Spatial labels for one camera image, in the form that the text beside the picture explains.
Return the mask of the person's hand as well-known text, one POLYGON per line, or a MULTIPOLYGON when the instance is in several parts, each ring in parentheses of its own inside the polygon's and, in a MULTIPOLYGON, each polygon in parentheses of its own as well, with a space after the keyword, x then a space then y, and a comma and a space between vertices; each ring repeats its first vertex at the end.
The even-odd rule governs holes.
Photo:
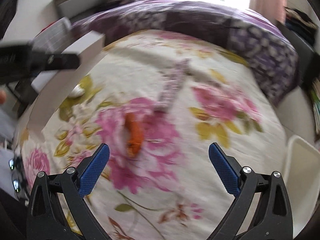
POLYGON ((7 100, 7 94, 4 90, 0 90, 0 105, 4 104, 7 100))

